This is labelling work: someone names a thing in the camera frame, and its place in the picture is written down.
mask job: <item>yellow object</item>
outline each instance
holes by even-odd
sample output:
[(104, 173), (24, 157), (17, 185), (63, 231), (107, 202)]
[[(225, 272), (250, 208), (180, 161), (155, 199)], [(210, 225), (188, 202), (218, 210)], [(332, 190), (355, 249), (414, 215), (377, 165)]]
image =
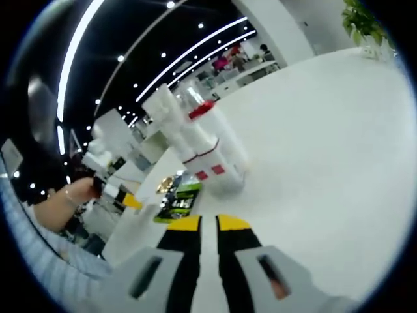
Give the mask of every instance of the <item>yellow object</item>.
[(138, 202), (133, 194), (126, 194), (123, 199), (123, 204), (127, 207), (133, 207), (134, 209), (141, 209), (142, 203)]
[(201, 216), (199, 215), (180, 218), (179, 220), (170, 223), (167, 230), (197, 231), (200, 218)]
[(220, 231), (250, 229), (250, 225), (240, 218), (223, 214), (220, 214), (217, 217), (219, 220)]

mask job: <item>black ceiling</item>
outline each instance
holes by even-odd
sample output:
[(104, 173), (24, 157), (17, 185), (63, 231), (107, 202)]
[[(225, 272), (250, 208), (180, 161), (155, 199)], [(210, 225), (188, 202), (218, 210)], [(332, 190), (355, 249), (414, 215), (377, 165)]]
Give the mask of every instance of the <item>black ceiling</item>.
[[(81, 144), (91, 140), (87, 125), (94, 123), (94, 111), (97, 107), (95, 100), (100, 97), (111, 74), (118, 65), (117, 57), (124, 55), (129, 47), (144, 32), (144, 30), (166, 10), (166, 0), (105, 0), (102, 7), (94, 16), (80, 42), (72, 63), (68, 87), (66, 90), (66, 103), (63, 128), (68, 139), (69, 130), (74, 129)], [(88, 7), (88, 1), (75, 1), (70, 17), (65, 21), (63, 28), (56, 34), (54, 40), (49, 40), (44, 47), (44, 57), (39, 61), (40, 72), (44, 81), (57, 95), (59, 76), (63, 59), (72, 33), (78, 24), (83, 12)], [(33, 17), (42, 5), (33, 9)], [(231, 23), (242, 14), (235, 8), (230, 0), (188, 0), (176, 8), (163, 19), (135, 48), (132, 54), (123, 63), (116, 75), (103, 103), (99, 115), (119, 105), (123, 107), (121, 113), (130, 111), (138, 115), (143, 114), (141, 102), (135, 102), (137, 96), (148, 86), (163, 69), (172, 63), (188, 48), (213, 33), (217, 29)], [(240, 23), (217, 37), (212, 38), (196, 49), (189, 57), (193, 63), (194, 55), (203, 57), (218, 48), (217, 41), (223, 43), (233, 40), (244, 34), (244, 26), (248, 31), (253, 27), (248, 23)], [(167, 57), (162, 59), (160, 54), (166, 52)], [(169, 71), (156, 84), (169, 83), (173, 79)], [(152, 92), (152, 88), (142, 100)], [(129, 123), (132, 114), (126, 118)], [(51, 160), (25, 161), (22, 167), (22, 176), (15, 185), (18, 186), (23, 198), (32, 198), (40, 190), (48, 188), (48, 181), (63, 180), (66, 174), (71, 174), (68, 166), (61, 166), (60, 171), (49, 170)], [(67, 156), (61, 158), (61, 163), (68, 161)], [(35, 190), (28, 190), (31, 182), (36, 183)]]

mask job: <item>person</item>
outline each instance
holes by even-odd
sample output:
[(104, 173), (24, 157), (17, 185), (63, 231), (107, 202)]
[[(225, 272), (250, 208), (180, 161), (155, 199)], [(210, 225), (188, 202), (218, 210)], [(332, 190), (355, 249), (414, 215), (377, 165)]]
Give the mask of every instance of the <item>person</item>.
[(78, 205), (99, 197), (93, 179), (67, 185), (46, 201), (22, 207), (0, 157), (0, 201), (3, 214), (29, 270), (48, 295), (68, 312), (77, 310), (108, 277), (108, 262), (58, 236)]
[(263, 55), (271, 53), (271, 51), (269, 51), (268, 46), (266, 44), (261, 44), (260, 49), (263, 52)]
[(244, 72), (245, 71), (245, 68), (243, 66), (244, 61), (236, 53), (232, 54), (231, 62), (233, 64), (233, 67), (236, 67), (239, 70), (239, 72)]

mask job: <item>potted plant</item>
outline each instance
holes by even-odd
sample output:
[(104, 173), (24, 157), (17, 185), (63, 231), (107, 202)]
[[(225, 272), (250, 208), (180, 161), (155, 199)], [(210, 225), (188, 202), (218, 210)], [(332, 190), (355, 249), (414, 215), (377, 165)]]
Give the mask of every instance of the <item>potted plant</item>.
[(391, 59), (394, 45), (386, 31), (360, 0), (344, 0), (343, 27), (357, 46), (363, 45), (363, 52), (374, 59)]

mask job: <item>desk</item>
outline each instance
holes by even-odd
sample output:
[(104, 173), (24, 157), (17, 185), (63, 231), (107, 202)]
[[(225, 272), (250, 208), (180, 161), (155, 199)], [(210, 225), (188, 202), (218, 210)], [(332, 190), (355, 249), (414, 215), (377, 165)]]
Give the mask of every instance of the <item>desk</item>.
[[(415, 216), (416, 112), (406, 77), (358, 49), (341, 50), (265, 76), (218, 105), (252, 164), (241, 194), (220, 201), (203, 191), (193, 210), (203, 215), (193, 312), (227, 312), (216, 274), (218, 213), (248, 221), (262, 244), (307, 268), (324, 292), (366, 299)], [(170, 150), (157, 166), (160, 176), (181, 168)], [(157, 211), (121, 220), (104, 251), (110, 264), (158, 243)]]
[(219, 86), (216, 86), (212, 90), (210, 90), (208, 93), (209, 95), (217, 95), (220, 98), (226, 97), (230, 93), (234, 93), (236, 90), (240, 89), (242, 86), (239, 85), (238, 81), (242, 78), (245, 78), (258, 70), (262, 70), (263, 68), (271, 67), (272, 65), (278, 65), (276, 61), (267, 61), (262, 62), (259, 65), (252, 67), (249, 70), (245, 70), (244, 72), (240, 73), (238, 76), (235, 76), (234, 78), (227, 80), (224, 83), (221, 83)]

